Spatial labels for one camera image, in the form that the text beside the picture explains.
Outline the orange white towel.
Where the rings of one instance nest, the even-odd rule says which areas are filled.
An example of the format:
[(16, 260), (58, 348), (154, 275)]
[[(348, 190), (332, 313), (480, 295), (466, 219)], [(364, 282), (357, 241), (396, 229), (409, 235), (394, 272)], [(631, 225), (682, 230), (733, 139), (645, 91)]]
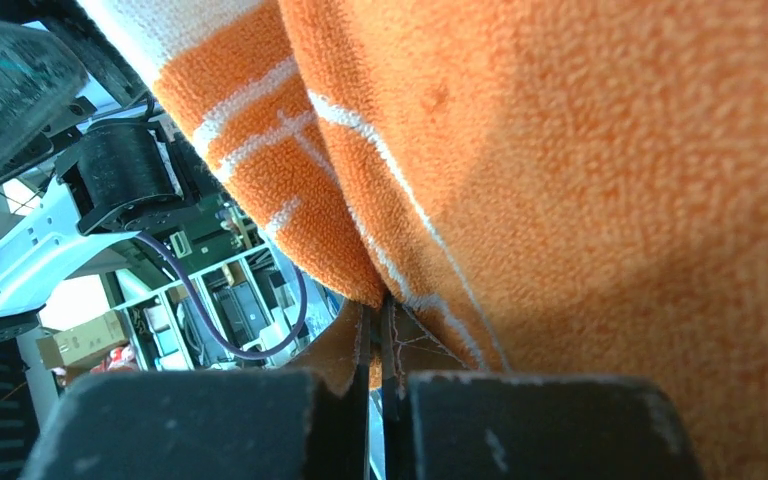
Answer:
[(421, 369), (641, 375), (768, 479), (768, 1), (86, 1), (227, 188)]

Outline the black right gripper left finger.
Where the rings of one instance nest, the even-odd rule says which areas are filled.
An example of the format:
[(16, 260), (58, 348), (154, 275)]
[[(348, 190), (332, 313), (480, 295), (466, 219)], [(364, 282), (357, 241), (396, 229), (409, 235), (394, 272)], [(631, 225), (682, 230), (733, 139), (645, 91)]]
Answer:
[(350, 302), (272, 370), (90, 374), (25, 479), (365, 479), (370, 311)]

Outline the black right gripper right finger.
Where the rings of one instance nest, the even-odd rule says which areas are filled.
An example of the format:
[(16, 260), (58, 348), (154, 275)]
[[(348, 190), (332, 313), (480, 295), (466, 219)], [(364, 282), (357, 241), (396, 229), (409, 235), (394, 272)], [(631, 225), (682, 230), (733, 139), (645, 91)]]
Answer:
[(406, 306), (381, 311), (390, 479), (700, 479), (669, 397), (612, 374), (470, 371)]

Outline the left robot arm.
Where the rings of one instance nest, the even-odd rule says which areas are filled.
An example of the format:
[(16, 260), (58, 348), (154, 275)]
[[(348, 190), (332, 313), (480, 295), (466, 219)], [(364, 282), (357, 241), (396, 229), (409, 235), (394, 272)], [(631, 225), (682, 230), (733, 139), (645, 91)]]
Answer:
[(75, 1), (0, 1), (0, 185), (46, 162), (0, 234), (0, 342), (111, 245), (194, 218), (220, 185)]

